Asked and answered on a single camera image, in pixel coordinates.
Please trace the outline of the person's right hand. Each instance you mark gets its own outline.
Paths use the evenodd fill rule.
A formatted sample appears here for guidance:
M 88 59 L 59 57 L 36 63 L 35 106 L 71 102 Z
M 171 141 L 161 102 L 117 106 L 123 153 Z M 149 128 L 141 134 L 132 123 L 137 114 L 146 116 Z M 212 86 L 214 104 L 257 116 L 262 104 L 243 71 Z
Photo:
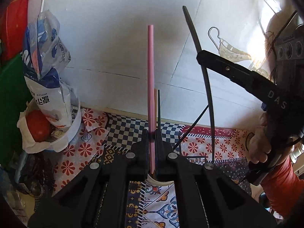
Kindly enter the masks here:
M 248 162 L 252 162 L 257 164 L 258 162 L 265 163 L 268 157 L 268 154 L 271 152 L 271 145 L 265 135 L 264 129 L 268 123 L 268 114 L 263 113 L 260 116 L 260 125 L 255 129 L 255 135 L 249 141 L 249 145 L 247 146 L 247 160 Z M 277 162 L 277 165 L 281 165 L 285 162 L 288 162 L 292 166 L 292 162 L 290 160 L 290 154 L 294 151 L 294 145 L 285 148 L 281 152 L 281 157 Z

